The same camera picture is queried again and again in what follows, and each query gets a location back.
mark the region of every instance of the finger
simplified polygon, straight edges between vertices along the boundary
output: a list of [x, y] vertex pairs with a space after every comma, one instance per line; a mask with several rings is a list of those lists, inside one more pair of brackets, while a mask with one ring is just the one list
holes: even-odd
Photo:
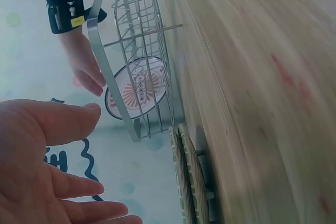
[[71, 223], [95, 223], [119, 218], [128, 213], [127, 207], [118, 202], [73, 202], [69, 200], [59, 200], [59, 202], [64, 206]]
[[95, 103], [84, 107], [57, 102], [13, 100], [13, 106], [26, 111], [43, 131], [46, 145], [61, 145], [87, 137], [95, 128], [100, 107]]
[[129, 215], [114, 220], [104, 220], [101, 222], [96, 222], [95, 224], [142, 224], [142, 220], [138, 216]]
[[84, 88], [89, 90], [94, 95], [99, 97], [103, 93], [103, 88], [99, 86], [94, 80], [92, 80], [91, 77], [85, 76], [85, 78], [81, 78], [79, 81]]
[[103, 74], [99, 71], [99, 69], [95, 68], [95, 66], [89, 66], [86, 69], [86, 73], [95, 81], [97, 82], [101, 87], [104, 87], [106, 85], [105, 78]]
[[97, 181], [64, 173], [52, 165], [48, 165], [48, 169], [58, 199], [93, 196], [104, 192], [103, 185]]
[[91, 52], [91, 64], [87, 65], [84, 71], [101, 87], [104, 87], [106, 85], [105, 78], [103, 74], [100, 72], [99, 66], [93, 55], [92, 49], [90, 49], [90, 52]]

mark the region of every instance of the red mark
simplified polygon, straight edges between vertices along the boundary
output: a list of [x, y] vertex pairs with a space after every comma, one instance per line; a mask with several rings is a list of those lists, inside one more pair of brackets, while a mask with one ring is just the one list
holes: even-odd
[[284, 66], [281, 64], [281, 62], [275, 55], [272, 55], [272, 60], [274, 61], [278, 69], [278, 72], [281, 75], [281, 79], [283, 83], [291, 86], [292, 88], [299, 90], [299, 92], [302, 95], [303, 100], [306, 102], [309, 101], [311, 99], [311, 94], [310, 94], [310, 90], [306, 82], [300, 79], [298, 83], [296, 84], [293, 78], [289, 75], [289, 73], [286, 71]]
[[299, 81], [299, 89], [301, 91], [303, 99], [305, 101], [309, 101], [311, 98], [310, 91], [309, 88], [307, 87], [307, 84], [302, 80]]
[[73, 84], [76, 88], [81, 88], [81, 87], [83, 87], [83, 85], [79, 82], [79, 80], [76, 78], [76, 76], [73, 77], [73, 79], [72, 79], [72, 84]]
[[323, 196], [320, 196], [319, 202], [321, 204], [322, 210], [325, 212], [326, 215], [330, 214], [330, 208], [326, 201], [326, 199]]
[[277, 67], [277, 69], [278, 69], [278, 71], [279, 71], [279, 73], [281, 75], [282, 81], [285, 84], [288, 84], [290, 86], [294, 86], [294, 82], [293, 82], [292, 77], [285, 70], [285, 68], [283, 67], [283, 65], [279, 61], [279, 59], [275, 55], [272, 55], [272, 60], [274, 61], [275, 66]]

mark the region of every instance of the wood grain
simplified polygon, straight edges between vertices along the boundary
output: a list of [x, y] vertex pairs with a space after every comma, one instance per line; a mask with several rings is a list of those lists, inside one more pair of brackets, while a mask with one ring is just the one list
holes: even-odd
[[226, 223], [336, 223], [332, 8], [161, 3], [166, 25], [184, 24], [167, 40], [190, 135], [197, 125], [206, 133]]

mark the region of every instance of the fingernail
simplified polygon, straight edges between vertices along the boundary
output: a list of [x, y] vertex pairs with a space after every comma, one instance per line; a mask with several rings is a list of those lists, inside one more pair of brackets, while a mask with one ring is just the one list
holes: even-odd
[[84, 108], [86, 108], [87, 110], [99, 110], [100, 109], [99, 105], [94, 102], [84, 105]]

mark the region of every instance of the black squiggly line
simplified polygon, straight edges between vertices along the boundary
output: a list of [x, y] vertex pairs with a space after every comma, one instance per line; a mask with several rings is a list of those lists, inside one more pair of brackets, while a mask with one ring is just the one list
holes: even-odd
[[[88, 150], [89, 150], [89, 147], [90, 147], [90, 143], [89, 143], [89, 140], [86, 138], [86, 139], [83, 139], [83, 142], [85, 143], [85, 147], [83, 149], [83, 151], [80, 153], [80, 155], [84, 158], [87, 158], [89, 160], [89, 166], [88, 168], [85, 170], [84, 174], [85, 176], [87, 176], [88, 178], [90, 179], [93, 179], [97, 182], [99, 182], [99, 180], [96, 178], [95, 175], [93, 175], [91, 172], [92, 172], [92, 168], [93, 168], [93, 165], [95, 164], [95, 159], [94, 157], [88, 153]], [[104, 201], [102, 198], [100, 198], [100, 196], [98, 195], [94, 195], [92, 197], [95, 201]]]

